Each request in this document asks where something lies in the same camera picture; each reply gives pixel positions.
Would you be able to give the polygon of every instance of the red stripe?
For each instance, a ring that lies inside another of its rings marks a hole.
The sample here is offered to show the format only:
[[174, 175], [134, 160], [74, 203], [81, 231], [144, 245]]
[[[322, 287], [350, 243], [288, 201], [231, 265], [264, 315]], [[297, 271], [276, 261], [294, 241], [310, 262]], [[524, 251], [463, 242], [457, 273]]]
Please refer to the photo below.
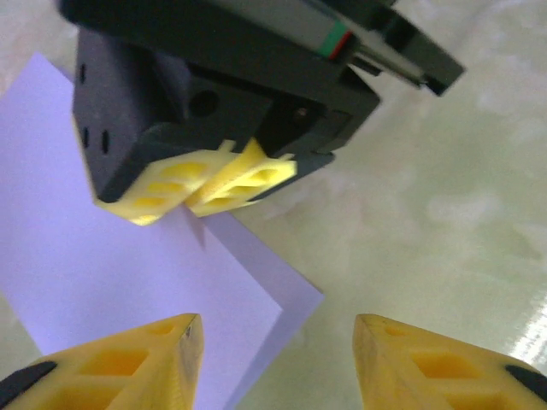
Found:
[[332, 54], [328, 57], [329, 60], [334, 60], [336, 57], [338, 57], [338, 54], [343, 49], [345, 44], [348, 42], [348, 40], [351, 37], [351, 32], [347, 32], [341, 39], [338, 44], [336, 44], [336, 47], [334, 47], [334, 50], [332, 51]]

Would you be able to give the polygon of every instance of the yellow plastic part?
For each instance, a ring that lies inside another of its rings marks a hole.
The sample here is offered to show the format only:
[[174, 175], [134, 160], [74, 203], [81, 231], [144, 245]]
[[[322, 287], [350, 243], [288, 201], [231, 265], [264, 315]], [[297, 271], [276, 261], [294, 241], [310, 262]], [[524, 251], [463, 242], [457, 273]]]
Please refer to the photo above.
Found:
[[251, 205], [250, 199], [297, 173], [297, 164], [290, 158], [291, 155], [268, 158], [253, 138], [240, 156], [194, 192], [185, 204], [197, 216]]
[[183, 314], [43, 357], [57, 368], [6, 410], [189, 410], [203, 352]]
[[235, 159], [232, 148], [233, 141], [225, 141], [216, 151], [203, 149], [152, 162], [119, 201], [106, 203], [95, 198], [94, 203], [134, 224], [149, 225]]
[[380, 316], [357, 316], [354, 354], [367, 410], [547, 408], [505, 370], [526, 363]]

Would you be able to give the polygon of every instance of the black rubber tip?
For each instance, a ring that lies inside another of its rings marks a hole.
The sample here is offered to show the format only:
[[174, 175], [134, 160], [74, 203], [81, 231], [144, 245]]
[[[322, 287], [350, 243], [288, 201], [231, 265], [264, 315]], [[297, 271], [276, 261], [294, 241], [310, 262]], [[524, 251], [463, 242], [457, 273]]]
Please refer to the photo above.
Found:
[[511, 373], [525, 387], [537, 397], [547, 403], [547, 377], [539, 372], [532, 372], [520, 366], [505, 366], [505, 370]]
[[0, 382], [0, 409], [8, 406], [56, 367], [55, 362], [45, 361], [11, 373]]

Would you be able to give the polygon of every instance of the marble surface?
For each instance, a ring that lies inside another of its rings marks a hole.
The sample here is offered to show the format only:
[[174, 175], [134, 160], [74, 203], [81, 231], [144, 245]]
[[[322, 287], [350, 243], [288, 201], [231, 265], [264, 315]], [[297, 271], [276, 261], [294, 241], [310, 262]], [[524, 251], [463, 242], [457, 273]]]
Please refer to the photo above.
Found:
[[[547, 372], [547, 2], [400, 0], [467, 67], [443, 98], [383, 75], [338, 160], [237, 211], [326, 300], [241, 409], [362, 408], [351, 332], [377, 313]], [[38, 50], [70, 70], [49, 0], [0, 3], [0, 92]], [[37, 351], [0, 303], [0, 376]]]

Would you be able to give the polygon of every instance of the lavender paper sheet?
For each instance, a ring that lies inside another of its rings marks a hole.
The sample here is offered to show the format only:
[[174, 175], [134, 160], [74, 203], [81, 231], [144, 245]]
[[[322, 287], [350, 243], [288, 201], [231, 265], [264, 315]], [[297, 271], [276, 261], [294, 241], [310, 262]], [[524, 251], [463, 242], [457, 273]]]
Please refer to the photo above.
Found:
[[229, 214], [142, 228], [95, 208], [72, 89], [34, 56], [0, 100], [0, 290], [44, 354], [200, 313], [196, 409], [234, 408], [322, 295]]

